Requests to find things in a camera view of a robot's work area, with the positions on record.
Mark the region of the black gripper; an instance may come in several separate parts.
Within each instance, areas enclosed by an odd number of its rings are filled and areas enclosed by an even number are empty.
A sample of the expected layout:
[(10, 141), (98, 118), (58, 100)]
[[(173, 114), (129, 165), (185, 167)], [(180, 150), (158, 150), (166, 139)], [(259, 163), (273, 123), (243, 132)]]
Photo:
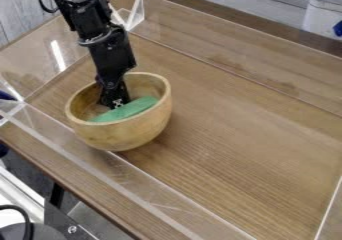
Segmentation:
[[(126, 31), (121, 25), (112, 25), (100, 35), (78, 39), (78, 44), (88, 48), (96, 66), (94, 81), (101, 92), (98, 104), (116, 109), (129, 102), (126, 86), (121, 79), (136, 67)], [(104, 88), (102, 84), (117, 85)]]

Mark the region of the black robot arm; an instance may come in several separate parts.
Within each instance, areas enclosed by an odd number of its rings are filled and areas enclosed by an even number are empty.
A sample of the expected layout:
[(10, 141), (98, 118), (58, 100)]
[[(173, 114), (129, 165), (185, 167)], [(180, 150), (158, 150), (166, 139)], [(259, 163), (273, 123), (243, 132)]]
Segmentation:
[(69, 29), (77, 33), (80, 46), (89, 51), (100, 86), (97, 103), (116, 109), (129, 102), (124, 74), (136, 66), (128, 34), (121, 24), (110, 20), (108, 0), (53, 0), (56, 8), (38, 1), (41, 9), (60, 11)]

